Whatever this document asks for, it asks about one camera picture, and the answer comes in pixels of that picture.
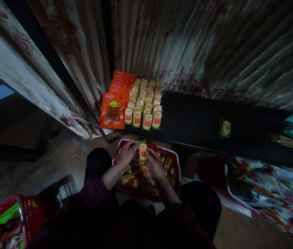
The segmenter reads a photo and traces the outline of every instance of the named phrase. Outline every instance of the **knee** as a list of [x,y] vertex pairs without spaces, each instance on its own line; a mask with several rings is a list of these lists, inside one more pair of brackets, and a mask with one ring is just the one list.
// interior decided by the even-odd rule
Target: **knee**
[[194,193],[197,196],[201,196],[201,197],[203,196],[204,198],[210,199],[216,206],[221,207],[221,202],[220,202],[218,194],[209,185],[206,185],[205,183],[199,182],[199,181],[193,181],[193,182],[187,183],[186,185],[187,185],[187,189],[186,189],[187,191]]
[[95,148],[89,153],[88,158],[91,158],[91,157],[93,157],[93,158],[94,157],[102,157],[102,158],[104,158],[106,155],[108,155],[107,149]]

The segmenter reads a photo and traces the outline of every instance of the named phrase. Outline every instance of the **hand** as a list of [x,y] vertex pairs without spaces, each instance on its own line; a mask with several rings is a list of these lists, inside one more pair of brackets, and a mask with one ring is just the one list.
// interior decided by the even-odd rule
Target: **hand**
[[153,149],[148,148],[145,155],[148,160],[144,163],[148,167],[152,179],[157,184],[160,184],[162,181],[167,180],[164,172],[163,162],[161,161],[161,158],[157,156],[156,152],[154,152]]
[[118,161],[116,164],[122,165],[124,168],[127,168],[130,162],[132,161],[135,152],[139,148],[139,142],[137,141],[128,141],[122,148]]

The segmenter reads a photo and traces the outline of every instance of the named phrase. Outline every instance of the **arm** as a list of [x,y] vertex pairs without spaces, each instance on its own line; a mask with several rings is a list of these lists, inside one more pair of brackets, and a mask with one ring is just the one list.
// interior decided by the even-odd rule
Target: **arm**
[[182,229],[196,236],[201,244],[207,244],[209,248],[215,248],[200,223],[196,214],[188,206],[182,204],[171,183],[165,176],[161,158],[150,148],[146,153],[145,161],[152,179],[157,183],[165,204],[165,215],[170,221],[177,223]]
[[101,177],[90,178],[77,194],[37,231],[27,248],[82,248],[87,227],[92,226],[97,213],[110,196],[118,181],[138,149],[136,141],[127,142],[121,149],[118,162]]

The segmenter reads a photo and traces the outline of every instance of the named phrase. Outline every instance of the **dark pants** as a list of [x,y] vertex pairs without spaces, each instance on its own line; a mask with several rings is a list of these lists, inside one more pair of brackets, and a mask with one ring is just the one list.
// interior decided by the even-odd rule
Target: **dark pants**
[[[106,149],[96,148],[87,158],[85,169],[86,182],[91,176],[101,176],[112,166],[112,159]],[[213,240],[221,214],[221,203],[217,193],[208,185],[202,182],[190,182],[181,187],[180,200],[194,210],[198,222],[204,228],[206,234]],[[110,199],[104,204],[103,210],[113,215],[119,207],[115,190],[112,189]]]

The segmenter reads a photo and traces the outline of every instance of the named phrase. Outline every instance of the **dark sleeve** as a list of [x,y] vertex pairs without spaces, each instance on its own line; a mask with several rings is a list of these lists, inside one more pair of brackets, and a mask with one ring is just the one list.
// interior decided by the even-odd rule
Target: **dark sleeve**
[[70,196],[67,204],[42,225],[27,249],[81,248],[95,211],[110,194],[99,177],[90,178],[79,193]]
[[165,209],[165,216],[169,221],[176,223],[182,230],[186,231],[187,234],[192,235],[194,241],[199,244],[195,245],[196,247],[216,249],[198,222],[195,212],[188,205],[185,204],[175,211]]

